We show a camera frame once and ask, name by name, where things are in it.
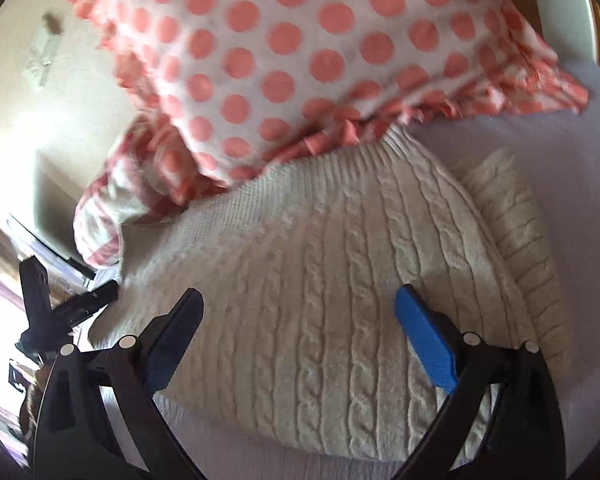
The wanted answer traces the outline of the pink polka dot pillow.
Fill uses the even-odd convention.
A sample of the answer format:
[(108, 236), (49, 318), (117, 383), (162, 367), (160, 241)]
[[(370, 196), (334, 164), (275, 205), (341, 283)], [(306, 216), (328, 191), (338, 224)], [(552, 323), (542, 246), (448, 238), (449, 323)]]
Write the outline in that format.
[(512, 0), (69, 0), (155, 116), (176, 200), (393, 122), (583, 110), (588, 90)]

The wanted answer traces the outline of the beige cable-knit sweater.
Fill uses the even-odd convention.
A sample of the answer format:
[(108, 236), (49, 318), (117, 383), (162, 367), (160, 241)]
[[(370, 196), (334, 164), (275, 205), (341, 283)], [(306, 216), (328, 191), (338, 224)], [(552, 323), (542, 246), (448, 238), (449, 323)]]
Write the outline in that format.
[(398, 462), (443, 401), (394, 313), (405, 284), (463, 332), (532, 340), (568, 372), (568, 313), (514, 155), (455, 170), (399, 128), (126, 226), (119, 299), (88, 339), (138, 334), (197, 289), (171, 401), (300, 450)]

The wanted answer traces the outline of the black window frame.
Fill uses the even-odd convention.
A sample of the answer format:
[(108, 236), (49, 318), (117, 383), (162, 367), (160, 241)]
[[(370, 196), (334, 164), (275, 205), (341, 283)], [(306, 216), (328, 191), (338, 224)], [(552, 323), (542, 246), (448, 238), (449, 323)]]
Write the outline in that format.
[(95, 277), (95, 271), (89, 266), (80, 263), (73, 256), (67, 256), (50, 243), (42, 240), (13, 216), (6, 219), (6, 231), (15, 248), (26, 257), (38, 258), (48, 272), (54, 271), (67, 281), (82, 285), (87, 284)]

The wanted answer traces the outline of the lavender bed sheet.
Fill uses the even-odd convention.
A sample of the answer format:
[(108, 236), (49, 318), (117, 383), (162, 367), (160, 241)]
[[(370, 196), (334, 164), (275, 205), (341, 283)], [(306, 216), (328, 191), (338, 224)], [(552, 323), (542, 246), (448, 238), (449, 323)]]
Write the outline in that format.
[[(396, 128), (455, 170), (510, 151), (527, 179), (568, 313), (570, 367), (553, 377), (566, 425), (567, 462), (575, 467), (600, 437), (600, 68), (575, 62), (572, 70), (591, 91), (581, 114), (437, 120)], [(238, 440), (247, 431), (164, 397), (166, 416), (207, 469), (251, 474), (250, 457)]]

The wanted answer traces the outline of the white wall socket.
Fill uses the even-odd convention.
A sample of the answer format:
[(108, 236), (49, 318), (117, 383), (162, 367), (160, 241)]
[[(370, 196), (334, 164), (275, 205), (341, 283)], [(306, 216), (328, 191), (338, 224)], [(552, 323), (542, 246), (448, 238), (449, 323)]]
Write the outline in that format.
[(45, 12), (29, 46), (23, 76), (35, 87), (43, 87), (50, 73), (62, 36), (60, 18)]

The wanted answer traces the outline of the red white checked bolster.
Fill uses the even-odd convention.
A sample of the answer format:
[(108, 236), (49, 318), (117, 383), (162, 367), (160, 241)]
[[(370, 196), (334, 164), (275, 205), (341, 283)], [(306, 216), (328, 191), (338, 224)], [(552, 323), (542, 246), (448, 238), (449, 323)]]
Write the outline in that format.
[(192, 154), (168, 116), (136, 116), (76, 205), (78, 253), (92, 268), (114, 266), (121, 258), (122, 226), (175, 216), (196, 196), (198, 177)]

